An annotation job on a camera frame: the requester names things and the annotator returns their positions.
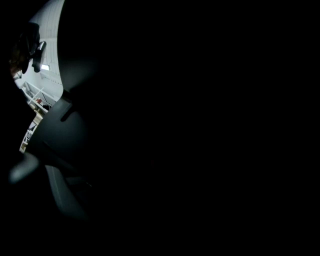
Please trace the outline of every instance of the wall light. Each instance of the wall light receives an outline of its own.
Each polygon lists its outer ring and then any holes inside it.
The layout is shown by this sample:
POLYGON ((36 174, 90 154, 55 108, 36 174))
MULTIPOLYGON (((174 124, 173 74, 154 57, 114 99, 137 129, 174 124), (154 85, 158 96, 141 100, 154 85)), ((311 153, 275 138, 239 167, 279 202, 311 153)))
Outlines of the wall light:
POLYGON ((41 69, 43 70, 50 70, 50 67, 48 65, 42 65, 41 69))

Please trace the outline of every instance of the light fixture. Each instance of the light fixture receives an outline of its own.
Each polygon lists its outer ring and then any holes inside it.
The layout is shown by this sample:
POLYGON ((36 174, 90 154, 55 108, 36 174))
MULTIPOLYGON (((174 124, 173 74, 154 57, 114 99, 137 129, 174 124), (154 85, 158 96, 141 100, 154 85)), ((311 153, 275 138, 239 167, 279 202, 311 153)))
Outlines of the light fixture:
POLYGON ((42 65, 41 69, 43 70, 50 70, 50 67, 48 65, 42 65))

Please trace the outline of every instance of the white ceiling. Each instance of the white ceiling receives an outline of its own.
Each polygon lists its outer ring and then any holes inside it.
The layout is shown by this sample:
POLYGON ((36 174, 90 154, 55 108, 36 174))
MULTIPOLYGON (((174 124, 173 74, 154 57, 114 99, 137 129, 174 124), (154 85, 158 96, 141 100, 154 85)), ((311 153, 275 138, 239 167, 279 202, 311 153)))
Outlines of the white ceiling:
POLYGON ((41 79, 49 80, 57 86, 62 86, 58 63, 58 27, 62 7, 65 0, 50 0, 30 20, 39 24, 40 41, 46 41, 46 50, 43 64, 49 65, 50 70, 41 70, 41 79))

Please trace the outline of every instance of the side mirror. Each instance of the side mirror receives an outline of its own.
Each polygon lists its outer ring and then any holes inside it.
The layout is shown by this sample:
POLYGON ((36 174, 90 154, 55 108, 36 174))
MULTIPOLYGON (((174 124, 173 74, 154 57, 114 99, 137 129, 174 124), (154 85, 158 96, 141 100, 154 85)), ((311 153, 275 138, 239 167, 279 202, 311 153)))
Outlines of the side mirror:
POLYGON ((40 42, 38 48, 35 50, 35 53, 30 57, 33 59, 32 67, 34 67, 34 72, 38 73, 41 70, 41 65, 44 62, 45 52, 46 52, 47 43, 45 41, 40 42))

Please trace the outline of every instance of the person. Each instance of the person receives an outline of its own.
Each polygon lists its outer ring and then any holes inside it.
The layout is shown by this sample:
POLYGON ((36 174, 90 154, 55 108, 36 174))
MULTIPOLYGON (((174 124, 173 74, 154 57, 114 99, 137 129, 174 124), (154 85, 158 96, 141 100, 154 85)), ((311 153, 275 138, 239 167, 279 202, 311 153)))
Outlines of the person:
POLYGON ((39 42, 39 25, 29 22, 22 30, 17 43, 11 50, 9 59, 10 73, 14 77, 19 71, 26 73, 32 55, 35 53, 39 42))

